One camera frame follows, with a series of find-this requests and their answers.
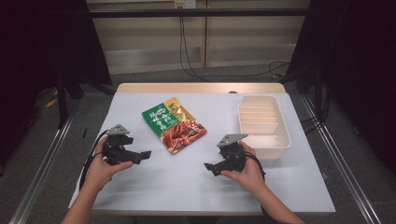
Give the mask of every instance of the person's left hand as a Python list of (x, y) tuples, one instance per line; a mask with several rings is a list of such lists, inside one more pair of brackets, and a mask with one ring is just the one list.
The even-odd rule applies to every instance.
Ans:
[(105, 162), (103, 160), (102, 149), (106, 140), (107, 137), (104, 137), (96, 146), (94, 154), (96, 156), (92, 160), (83, 188), (86, 186), (87, 188), (99, 192), (105, 184), (111, 180), (114, 174), (131, 168), (133, 165), (131, 161), (121, 162), (117, 165), (109, 165)]

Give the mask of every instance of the black cable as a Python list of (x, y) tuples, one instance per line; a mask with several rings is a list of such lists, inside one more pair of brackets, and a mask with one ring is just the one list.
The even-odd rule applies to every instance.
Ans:
[(105, 135), (107, 132), (108, 132), (108, 130), (105, 130), (104, 132), (99, 134), (99, 136), (95, 140), (95, 143), (92, 146), (90, 155), (88, 156), (88, 159), (85, 161), (84, 168), (82, 169), (81, 179), (79, 180), (79, 190), (81, 190), (82, 186), (84, 185), (85, 177), (87, 176), (88, 169), (90, 168), (91, 162), (93, 161), (95, 156), (97, 156), (100, 153), (102, 153), (102, 152), (100, 152), (100, 153), (96, 153), (95, 155), (93, 155), (93, 152), (95, 151), (96, 146), (98, 145), (100, 139), (102, 139), (103, 135)]
[[(192, 69), (192, 66), (191, 66), (191, 63), (190, 63), (189, 53), (187, 52), (186, 36), (185, 36), (185, 33), (184, 33), (184, 21), (183, 21), (183, 18), (182, 18), (182, 17), (180, 17), (179, 20), (180, 20), (180, 53), (179, 53), (179, 59), (180, 59), (181, 68), (183, 69), (183, 71), (184, 71), (186, 74), (188, 74), (188, 75), (190, 75), (190, 76), (192, 76), (192, 77), (198, 77), (198, 78), (201, 79), (202, 81), (209, 81), (209, 80), (207, 80), (207, 79), (204, 79), (204, 78), (198, 76), (198, 74), (194, 71), (194, 69)], [(183, 65), (183, 61), (182, 61), (182, 59), (181, 59), (181, 50), (182, 50), (182, 48), (183, 48), (183, 43), (184, 43), (184, 50), (185, 50), (186, 57), (187, 57), (187, 62), (188, 62), (188, 64), (189, 64), (190, 70), (192, 71), (192, 74), (189, 73), (189, 72), (186, 70), (186, 68), (185, 68), (184, 65)]]
[(324, 106), (323, 106), (323, 108), (321, 109), (321, 113), (323, 114), (322, 120), (318, 120), (318, 117), (314, 116), (314, 117), (311, 118), (311, 119), (305, 119), (305, 120), (301, 120), (301, 121), (300, 121), (300, 122), (302, 123), (302, 125), (303, 125), (303, 129), (305, 129), (305, 128), (311, 126), (313, 123), (316, 122), (315, 127), (311, 128), (311, 129), (309, 129), (309, 130), (307, 130), (307, 131), (304, 131), (305, 134), (314, 131), (318, 126), (320, 126), (321, 124), (323, 124), (324, 121), (326, 120), (326, 118), (329, 116), (329, 110), (330, 110), (330, 97), (331, 97), (331, 94), (330, 94), (330, 92), (328, 91), (328, 92), (327, 92), (326, 99), (325, 99), (325, 102), (324, 102)]
[(277, 67), (275, 67), (272, 70), (268, 70), (268, 71), (265, 71), (265, 72), (262, 72), (262, 73), (258, 73), (258, 74), (253, 74), (253, 75), (236, 75), (236, 76), (230, 76), (230, 75), (222, 75), (222, 76), (207, 75), (207, 76), (201, 76), (201, 77), (258, 77), (258, 76), (262, 76), (262, 75), (266, 75), (268, 73), (271, 73), (272, 71), (276, 70), (277, 68), (285, 66), (285, 64), (288, 64), (288, 63), (281, 64), (280, 66), (277, 66)]
[[(268, 71), (262, 72), (262, 73), (258, 73), (258, 74), (253, 74), (253, 75), (237, 75), (237, 76), (230, 76), (230, 75), (214, 76), (214, 75), (207, 75), (207, 76), (199, 76), (199, 75), (195, 72), (195, 70), (192, 68), (191, 62), (190, 62), (189, 53), (187, 52), (187, 42), (186, 42), (186, 35), (185, 35), (184, 20), (183, 20), (182, 17), (180, 17), (180, 18), (179, 18), (179, 21), (180, 21), (179, 61), (180, 61), (180, 65), (181, 65), (181, 68), (183, 69), (183, 71), (184, 71), (186, 74), (188, 74), (189, 76), (191, 76), (191, 77), (198, 77), (198, 78), (201, 79), (202, 81), (211, 82), (210, 80), (205, 79), (205, 77), (257, 77), (257, 76), (262, 76), (262, 75), (271, 73), (271, 79), (270, 79), (270, 81), (269, 81), (269, 82), (271, 82), (271, 81), (272, 81), (272, 77), (273, 77), (272, 71), (274, 71), (274, 70), (276, 70), (277, 68), (280, 68), (280, 67), (282, 67), (282, 66), (284, 66), (284, 65), (286, 65), (286, 64), (289, 64), (289, 62), (271, 62), (271, 63), (269, 64), (269, 70), (268, 70)], [(189, 65), (189, 68), (190, 68), (190, 70), (192, 71), (192, 73), (190, 73), (189, 71), (186, 70), (186, 68), (184, 67), (183, 62), (182, 62), (181, 55), (182, 55), (182, 48), (183, 48), (183, 45), (184, 45), (184, 50), (185, 50), (185, 53), (186, 53), (188, 65)], [(275, 67), (274, 69), (271, 69), (271, 65), (272, 65), (273, 63), (282, 63), (282, 64), (281, 64), (280, 66)]]
[[(245, 155), (246, 155), (247, 157), (253, 159), (253, 160), (259, 165), (260, 171), (262, 172), (262, 179), (263, 179), (264, 182), (265, 182), (265, 172), (264, 172), (264, 170), (262, 169), (262, 164), (260, 163), (259, 159), (257, 159), (257, 157), (256, 157), (255, 155), (253, 155), (252, 153), (250, 153), (250, 152), (245, 152)], [(268, 216), (268, 214), (265, 212), (264, 208), (263, 208), (261, 205), (260, 205), (260, 208), (262, 209), (262, 214), (265, 215), (265, 216)]]
[(271, 77), (270, 77), (270, 80), (268, 82), (272, 82), (272, 79), (274, 78), (274, 75), (275, 75), (274, 73), (272, 73), (272, 71), (274, 71), (275, 69), (274, 70), (271, 69), (271, 65), (273, 63), (282, 63), (282, 66), (285, 65), (285, 64), (289, 64), (288, 62), (271, 62), (270, 64), (268, 64), (268, 70), (271, 71)]

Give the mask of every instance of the white tabletop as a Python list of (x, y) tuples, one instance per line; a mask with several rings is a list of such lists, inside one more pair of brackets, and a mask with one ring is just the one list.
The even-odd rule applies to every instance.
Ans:
[[(134, 138), (126, 149), (151, 150), (151, 158), (115, 175), (99, 193), (93, 212), (113, 215), (258, 215), (260, 205), (239, 185), (206, 170), (204, 163), (223, 158), (217, 143), (240, 133), (237, 106), (245, 94), (116, 93), (100, 133), (116, 124)], [(262, 161), (268, 187), (293, 212), (335, 212), (329, 192), (286, 93), (275, 96), (291, 146), (275, 161)], [(175, 155), (169, 153), (141, 113), (176, 97), (207, 129), (207, 134)], [(78, 194), (76, 189), (71, 203)]]

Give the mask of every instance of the person's right hand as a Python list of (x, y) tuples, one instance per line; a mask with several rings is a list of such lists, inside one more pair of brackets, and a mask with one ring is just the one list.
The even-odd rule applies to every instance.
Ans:
[[(254, 149), (248, 146), (243, 141), (239, 141), (239, 145), (244, 148), (246, 152), (256, 155)], [(262, 171), (259, 165), (253, 159), (247, 157), (247, 164), (241, 173), (231, 171), (221, 171), (221, 174), (236, 181), (244, 190), (256, 195), (265, 186), (264, 179), (262, 178)]]

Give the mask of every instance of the black curtain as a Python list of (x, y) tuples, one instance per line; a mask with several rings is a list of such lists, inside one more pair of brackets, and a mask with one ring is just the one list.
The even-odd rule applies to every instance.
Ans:
[(308, 8), (321, 13), (305, 16), (286, 77), (280, 82), (297, 79), (299, 92), (310, 90), (315, 83), (317, 71), (322, 70), (328, 60), (347, 2), (311, 0)]
[(362, 137), (396, 174), (393, 6), (393, 1), (352, 2), (323, 69), (323, 78)]
[(104, 53), (85, 0), (0, 1), (0, 165), (21, 141), (35, 113), (35, 98), (62, 82), (74, 97), (78, 83), (111, 84)]

